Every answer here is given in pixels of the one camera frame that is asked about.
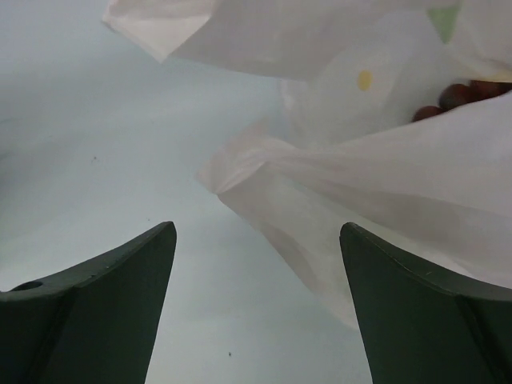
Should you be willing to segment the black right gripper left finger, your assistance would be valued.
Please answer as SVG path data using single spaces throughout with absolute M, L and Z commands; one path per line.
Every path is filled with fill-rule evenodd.
M 4 383 L 143 383 L 177 232 L 163 222 L 127 243 L 1 295 Z

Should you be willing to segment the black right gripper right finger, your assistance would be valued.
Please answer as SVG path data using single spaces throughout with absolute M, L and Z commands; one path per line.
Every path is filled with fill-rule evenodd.
M 511 290 L 353 223 L 340 247 L 374 383 L 509 383 Z

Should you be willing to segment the white plastic bag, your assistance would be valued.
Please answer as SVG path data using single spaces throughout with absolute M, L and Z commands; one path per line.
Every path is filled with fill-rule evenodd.
M 411 119 L 450 82 L 511 80 L 510 2 L 112 1 L 102 20 L 158 61 L 279 80 L 287 140 L 253 124 L 198 177 L 344 322 L 353 220 L 510 286 L 511 97 Z

